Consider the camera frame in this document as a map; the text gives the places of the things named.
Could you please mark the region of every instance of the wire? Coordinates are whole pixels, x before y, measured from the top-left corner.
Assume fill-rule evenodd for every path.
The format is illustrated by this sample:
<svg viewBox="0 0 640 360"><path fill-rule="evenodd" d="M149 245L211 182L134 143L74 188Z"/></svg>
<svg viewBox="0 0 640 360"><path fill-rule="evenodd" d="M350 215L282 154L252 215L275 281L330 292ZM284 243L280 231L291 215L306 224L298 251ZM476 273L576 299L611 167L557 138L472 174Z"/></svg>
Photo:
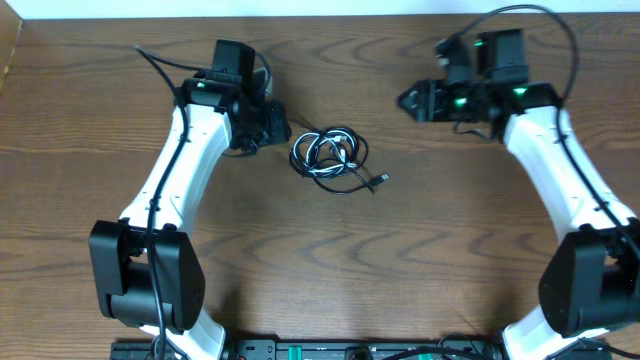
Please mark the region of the wire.
<svg viewBox="0 0 640 360"><path fill-rule="evenodd" d="M451 356L459 356L462 358L467 358L470 360L487 360L487 357L484 355L472 354L467 351L455 350L455 349L444 349L436 346L419 346L412 350L407 350L403 352L399 352L395 355L387 356L382 360L401 360L406 359L408 357L421 355L421 354L441 354L441 355L451 355Z"/></svg>
<svg viewBox="0 0 640 360"><path fill-rule="evenodd" d="M634 353L626 352L624 350L620 350L600 340L581 338L581 339L578 339L578 341L587 347L590 346L594 350L608 351L612 354L616 354L616 355L625 357L627 359L640 359L640 354L634 354Z"/></svg>
<svg viewBox="0 0 640 360"><path fill-rule="evenodd" d="M178 157L180 156L180 152L182 151L182 148L184 147L189 137L189 120L187 118L187 111L186 111L182 96L180 95L180 92L175 87L175 85L173 85L173 83L171 82L171 79L169 79L167 74L162 70L162 68L160 68L160 66L154 61L154 58L149 53L147 53L140 46L136 45L134 48L140 55L142 55L142 57L145 58L145 60L147 60L151 64L151 66L153 66L153 68L158 72L158 74L160 74L162 79L165 81L165 83L171 90L176 106L178 106L178 108L180 109L180 114L182 115L183 130L182 130L182 135L180 135L180 141L178 142L178 146L176 147L176 150L171 156L171 159L169 160L167 167L162 173L162 176L160 177L160 181L158 181L158 185L156 187L156 190L153 193L153 197L149 201L149 217L147 218L147 230L145 235L145 246L147 247L147 258L149 262L149 272L151 275L151 287L153 290L153 295L156 300L156 308L158 311L158 330L159 330L158 342L160 344L160 349L158 351L157 358L164 359L165 346L166 346L165 345L166 344L166 324L165 324L165 318L164 318L164 309L162 305L162 294L160 292L160 284L158 281L158 271L156 269L157 254L156 254L155 243L153 239L153 228L154 228L156 211L158 211L158 202L160 200L160 195L162 194L162 189L165 183L167 182L167 179L169 178L169 174L171 174L171 170L173 169L173 166L178 160Z"/></svg>
<svg viewBox="0 0 640 360"><path fill-rule="evenodd" d="M149 52L147 50L144 50L140 46L136 45L136 50L138 50L138 48L140 48L142 51L144 51L151 59L153 59L153 60L155 60L155 61L157 61L159 63L163 63L165 65L173 66L175 68L183 69L183 70L206 71L206 69L199 68L197 66L178 64L178 63L173 62L171 60L163 59L160 56L158 56L158 55L156 55L154 53L151 53L151 52Z"/></svg>
<svg viewBox="0 0 640 360"><path fill-rule="evenodd" d="M584 172L582 171L582 169L578 165L578 162L575 160L575 158L573 157L573 154L569 150L569 147L568 147L567 142L566 142L567 135L565 135L562 132L561 123L560 123L561 111L562 111L562 108L563 108L564 104L569 99L569 95L571 94L571 90L573 89L573 85L575 83L576 76L578 74L578 65L580 63L580 56L579 56L579 52L578 52L578 43L576 41L575 34L573 33L573 31L571 30L569 25L564 20L562 20L560 15L558 15L555 12L547 9L546 7L539 6L539 5L512 5L512 6L505 6L505 7L493 10L491 12L488 12L488 13L480 16L479 18L474 20L471 24L467 25L467 27L465 27L462 31L457 32L454 35L452 35L449 38L449 40L451 40L451 39L453 39L455 37L463 36L464 34L469 32L469 30L473 29L475 26L477 26L481 22L487 20L488 18L490 18L490 17L492 17L494 15L503 13L505 11L521 10L521 9L538 10L538 11L544 13L545 15L549 16L558 25L560 25L560 27L564 30L565 34L569 38L569 45L571 47L571 70L570 70L570 73L569 73L569 78L567 80L567 85L566 85L566 87L564 89L564 93L563 93L562 97L560 98L560 100L559 100L559 102L558 102L558 104L556 106L556 115L555 115L555 126L556 126L556 133L558 135L558 143L560 144L560 146L562 146L562 149L563 149L564 153L566 154L567 159L569 159L569 162L571 163L571 165L575 169L576 173L578 174L578 177L580 177L580 179L584 183L585 187L587 188L587 190L589 191L589 193L591 194L593 199L598 204L598 207L605 213L605 215L607 215L607 217L611 220L611 222L615 226L615 228L618 231L618 233L621 235L621 241L631 248L631 250L633 251L633 253L636 256L636 258L640 258L640 249L633 242L633 238L627 233L627 231L624 229L624 227L620 223L620 220L618 220L618 218L616 218L616 216L613 214L613 212L611 212L611 210L609 209L609 206L607 205L607 203L605 203L605 201L602 200L602 198L600 197L600 195L598 194L598 192L596 191L594 186L591 184L591 182L589 181L587 176L584 174Z"/></svg>
<svg viewBox="0 0 640 360"><path fill-rule="evenodd" d="M300 149L302 144L310 143L306 153ZM330 146L330 157L319 159L321 149ZM358 161L360 148L364 146L364 156ZM310 129L302 134L293 144L289 152L289 164L302 177L312 178L323 190L336 194L347 195L367 188L374 193L373 187L389 179L388 174L365 180L359 173L369 156L369 144L362 136L348 127L330 127L325 130ZM339 176L353 174L362 185L349 190L335 190L324 185L320 179L333 179Z"/></svg>
<svg viewBox="0 0 640 360"><path fill-rule="evenodd" d="M471 344L471 347L473 348L473 351L475 351L476 354L478 355L482 355L482 353L478 350L478 348L476 347L476 344L473 343L473 341L465 334L463 333L451 333L449 335L446 335L445 337L443 337L442 339L440 339L440 341L438 342L438 347L444 348L444 343L449 341L449 338L452 336L460 336L462 338L464 338L466 341L469 342L469 344ZM442 354L442 358L445 360L451 360L450 357L448 357L445 354Z"/></svg>
<svg viewBox="0 0 640 360"><path fill-rule="evenodd" d="M264 71L266 71L267 73L267 78L264 80L264 83L260 87L260 90L257 92L257 95L258 96L266 95L267 88L269 87L269 83L271 82L271 67L267 62L267 59L264 58L264 55L260 54L259 52L256 52L256 56L262 62L262 65L264 66Z"/></svg>

